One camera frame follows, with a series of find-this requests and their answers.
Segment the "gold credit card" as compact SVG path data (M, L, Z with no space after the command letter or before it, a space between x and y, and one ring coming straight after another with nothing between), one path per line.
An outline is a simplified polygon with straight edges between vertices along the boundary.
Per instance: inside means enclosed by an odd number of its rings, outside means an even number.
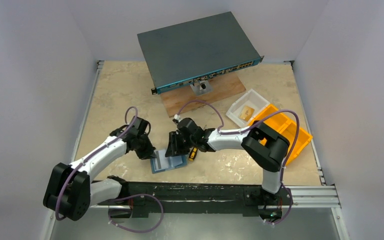
M253 116L253 113L254 113L255 109L248 106L248 105L245 105L240 114L239 114L239 118L245 122L249 121L251 119L251 117Z

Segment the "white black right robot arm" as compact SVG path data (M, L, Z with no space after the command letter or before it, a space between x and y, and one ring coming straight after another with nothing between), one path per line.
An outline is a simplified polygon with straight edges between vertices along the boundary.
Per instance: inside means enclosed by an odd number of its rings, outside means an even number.
M177 116L172 121L176 130L169 132L165 157L186 155L193 148L203 153L244 150L262 168L262 200L272 204L280 198L281 172L290 146L280 133L257 121L249 127L230 130L204 129L189 117Z

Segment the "blue card holder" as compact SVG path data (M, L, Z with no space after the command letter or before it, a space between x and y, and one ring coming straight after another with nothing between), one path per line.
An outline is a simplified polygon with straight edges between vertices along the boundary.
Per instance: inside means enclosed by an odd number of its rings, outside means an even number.
M165 157L166 149L155 151L156 157L150 159L153 174L166 172L187 166L188 155Z

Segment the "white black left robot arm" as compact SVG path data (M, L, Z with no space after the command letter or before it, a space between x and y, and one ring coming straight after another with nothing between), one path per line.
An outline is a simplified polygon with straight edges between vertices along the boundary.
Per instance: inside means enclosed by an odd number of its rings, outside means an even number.
M140 160L156 157L155 147L149 139L151 124L136 117L132 124L113 130L93 151L70 163L58 163L51 171L42 204L53 210L60 219L77 221L90 206L112 200L118 205L126 203L129 191L123 179L109 176L94 181L96 176L116 159L134 151Z

